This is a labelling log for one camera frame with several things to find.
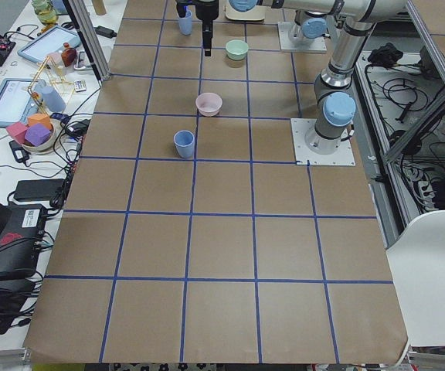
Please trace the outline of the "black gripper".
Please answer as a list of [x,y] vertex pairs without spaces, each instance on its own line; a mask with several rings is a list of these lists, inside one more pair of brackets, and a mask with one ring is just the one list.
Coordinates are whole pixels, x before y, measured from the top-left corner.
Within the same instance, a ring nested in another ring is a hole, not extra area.
[[212,21],[219,17],[218,0],[194,0],[196,17],[202,21],[202,48],[204,56],[212,55]]

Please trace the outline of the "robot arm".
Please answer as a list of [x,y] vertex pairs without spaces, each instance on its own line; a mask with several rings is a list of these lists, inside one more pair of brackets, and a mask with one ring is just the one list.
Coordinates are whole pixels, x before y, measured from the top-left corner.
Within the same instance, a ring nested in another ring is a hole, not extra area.
[[[195,15],[202,21],[202,47],[205,56],[211,56],[213,22],[219,16],[219,1],[177,1],[179,16],[185,8],[195,6]],[[325,54],[327,47],[324,37],[328,33],[326,14],[296,10],[293,22],[279,22],[280,48],[286,52]]]
[[238,12],[248,12],[257,5],[272,9],[295,9],[320,12],[327,15],[343,15],[343,25],[328,66],[321,71],[314,83],[319,106],[318,119],[314,125],[316,135],[326,141],[341,137],[343,124],[334,126],[325,117],[325,94],[339,92],[351,86],[352,71],[375,24],[387,20],[403,10],[405,1],[231,1]]

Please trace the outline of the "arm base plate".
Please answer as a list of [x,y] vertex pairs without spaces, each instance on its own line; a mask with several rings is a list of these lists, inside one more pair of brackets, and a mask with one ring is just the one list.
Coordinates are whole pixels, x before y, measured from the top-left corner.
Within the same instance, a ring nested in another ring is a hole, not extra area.
[[280,49],[285,52],[318,54],[325,54],[327,52],[323,36],[315,39],[306,38],[301,28],[298,27],[295,22],[279,22],[278,36],[280,39]]
[[291,118],[295,163],[316,166],[355,166],[348,130],[340,138],[324,139],[315,131],[315,119]]

